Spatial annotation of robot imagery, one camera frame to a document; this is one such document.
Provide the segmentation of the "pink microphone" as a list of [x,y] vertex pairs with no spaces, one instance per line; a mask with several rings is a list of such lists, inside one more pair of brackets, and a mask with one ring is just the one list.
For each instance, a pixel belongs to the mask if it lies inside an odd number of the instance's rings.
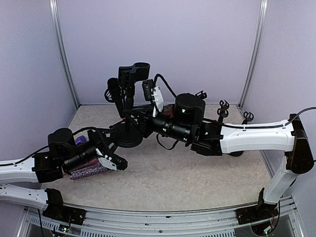
[[79,170],[79,169],[82,169],[82,168],[85,168],[85,167],[89,167],[89,166],[92,166],[92,165],[96,165],[99,161],[95,158],[93,159],[92,161],[82,165],[82,166],[79,166],[77,168],[75,168],[75,170]]

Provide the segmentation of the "purple microphone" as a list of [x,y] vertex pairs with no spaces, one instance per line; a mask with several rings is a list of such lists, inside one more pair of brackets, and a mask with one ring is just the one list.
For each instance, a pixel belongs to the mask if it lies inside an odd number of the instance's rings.
[[86,137],[83,136],[83,135],[81,135],[81,136],[79,136],[79,137],[77,137],[77,138],[75,139],[75,145],[76,145],[76,146],[81,145],[81,144],[84,144],[84,143],[86,143],[86,142],[87,142],[87,139],[86,139]]

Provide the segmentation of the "tall black stand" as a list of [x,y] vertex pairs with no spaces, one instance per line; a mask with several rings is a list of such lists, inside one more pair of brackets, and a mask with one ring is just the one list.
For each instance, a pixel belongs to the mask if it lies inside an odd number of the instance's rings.
[[198,97],[199,99],[203,100],[203,99],[207,98],[207,93],[202,90],[202,91],[196,93],[195,96]]

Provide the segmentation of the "glitter silver-head microphone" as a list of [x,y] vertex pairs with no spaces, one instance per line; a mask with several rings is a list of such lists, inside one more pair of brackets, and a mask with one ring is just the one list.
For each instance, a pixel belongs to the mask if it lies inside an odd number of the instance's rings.
[[71,180],[77,180],[77,179],[85,178],[88,176],[96,175],[99,173],[103,173],[106,171],[108,171],[106,167],[102,166],[101,164],[95,164],[92,166],[87,166],[82,169],[72,171],[69,177]]

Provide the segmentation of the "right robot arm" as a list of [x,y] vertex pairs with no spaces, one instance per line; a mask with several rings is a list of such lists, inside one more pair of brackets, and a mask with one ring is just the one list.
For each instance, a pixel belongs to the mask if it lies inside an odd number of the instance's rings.
[[203,156],[238,156],[243,151],[277,150],[284,159],[268,187],[263,188],[254,206],[236,210],[239,224],[248,224],[280,214],[278,202],[300,174],[309,172],[314,159],[298,114],[288,119],[262,124],[228,124],[204,117],[204,92],[176,96],[170,113],[163,109],[160,89],[152,80],[143,82],[149,105],[132,107],[126,99],[125,119],[144,137],[156,132],[189,146]]

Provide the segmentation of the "black stand with phone clamp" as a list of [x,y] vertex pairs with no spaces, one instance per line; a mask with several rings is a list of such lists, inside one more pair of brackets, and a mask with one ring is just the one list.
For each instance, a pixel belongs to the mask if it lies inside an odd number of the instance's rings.
[[[123,93],[123,109],[132,110],[134,107],[135,84],[149,78],[150,64],[137,62],[132,66],[118,68],[118,84]],[[116,144],[122,148],[133,148],[141,144],[143,136],[131,124],[127,116],[122,115],[124,123],[119,126],[122,129]]]

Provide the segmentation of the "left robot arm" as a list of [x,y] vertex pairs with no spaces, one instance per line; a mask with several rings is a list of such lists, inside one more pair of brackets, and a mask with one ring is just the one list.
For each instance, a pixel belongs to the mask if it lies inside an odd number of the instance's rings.
[[0,198],[14,204],[37,209],[44,217],[82,225],[86,211],[64,204],[61,192],[56,189],[28,189],[16,183],[50,183],[62,179],[64,175],[74,175],[92,160],[106,170],[125,170],[126,159],[115,154],[115,140],[119,132],[113,129],[87,127],[88,140],[76,144],[68,128],[60,128],[48,135],[47,146],[40,148],[23,159],[0,163]]

